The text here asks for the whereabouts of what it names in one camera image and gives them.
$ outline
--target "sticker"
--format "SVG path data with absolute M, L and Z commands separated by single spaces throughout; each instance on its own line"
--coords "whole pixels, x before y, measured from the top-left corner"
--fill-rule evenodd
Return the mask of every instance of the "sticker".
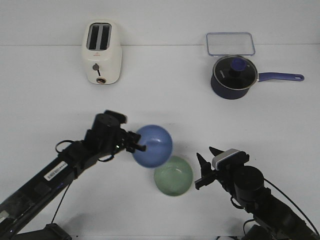
M 48 172 L 46 175 L 44 175 L 44 178 L 47 181 L 50 181 L 53 179 L 58 173 L 60 173 L 63 169 L 65 169 L 68 166 L 68 164 L 65 161 L 60 162 L 57 166 L 55 166 L 54 169 L 52 169 L 50 172 Z

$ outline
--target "white tabletop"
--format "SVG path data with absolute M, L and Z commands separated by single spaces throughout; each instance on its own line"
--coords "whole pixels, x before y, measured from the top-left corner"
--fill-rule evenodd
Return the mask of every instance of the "white tabletop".
M 122 126 L 128 131 L 148 124 L 167 129 L 173 155 L 190 163 L 194 180 L 200 177 L 197 152 L 208 161 L 209 146 L 247 152 L 248 164 L 320 226 L 320 46 L 255 48 L 250 59 L 260 73 L 302 74 L 305 80 L 257 83 L 243 98 L 227 100 L 211 89 L 216 58 L 200 45 L 124 46 L 120 79 L 111 85 L 87 80 L 80 46 L 0 46 L 0 201 L 57 156 L 57 142 L 83 139 L 95 115 L 110 109 L 128 116 Z M 49 223 L 60 197 L 23 232 Z M 74 181 L 55 222 L 83 239 L 192 239 L 242 235 L 242 224 L 251 217 L 232 206 L 217 182 L 199 191 L 192 186 L 179 197 L 166 196 L 157 189 L 152 169 L 121 152 Z

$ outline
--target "saucepan handle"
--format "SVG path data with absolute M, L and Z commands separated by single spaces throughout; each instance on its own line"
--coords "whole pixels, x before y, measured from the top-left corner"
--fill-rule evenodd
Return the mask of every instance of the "saucepan handle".
M 281 72 L 263 72 L 259 73 L 259 82 L 270 79 L 290 80 L 290 81 L 303 81 L 305 77 L 301 74 L 281 73 Z

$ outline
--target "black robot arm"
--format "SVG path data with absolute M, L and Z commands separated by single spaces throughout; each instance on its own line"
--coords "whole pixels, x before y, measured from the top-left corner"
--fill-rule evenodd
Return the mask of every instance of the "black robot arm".
M 0 240 L 12 239 L 65 187 L 100 158 L 110 156 L 107 160 L 111 160 L 124 149 L 131 153 L 135 150 L 145 151 L 146 146 L 137 144 L 141 137 L 139 134 L 121 128 L 126 121 L 125 115 L 110 110 L 96 115 L 84 140 L 72 142 L 56 159 L 1 203 Z
M 253 214 L 260 226 L 255 225 L 242 240 L 320 240 L 317 233 L 264 186 L 265 178 L 261 171 L 245 165 L 249 161 L 248 154 L 236 149 L 221 151 L 213 147 L 210 147 L 210 151 L 215 156 L 212 160 L 214 170 L 197 153 L 201 178 L 195 181 L 195 187 L 199 190 L 218 180 L 231 195 L 235 207 Z

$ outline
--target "navy blue saucepan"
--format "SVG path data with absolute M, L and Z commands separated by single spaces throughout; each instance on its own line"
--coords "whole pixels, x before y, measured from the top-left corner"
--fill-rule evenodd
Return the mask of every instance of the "navy blue saucepan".
M 258 73 L 255 65 L 243 56 L 228 55 L 220 58 L 213 66 L 211 87 L 224 99 L 239 99 L 255 82 L 270 79 L 303 81 L 300 74 L 264 72 Z

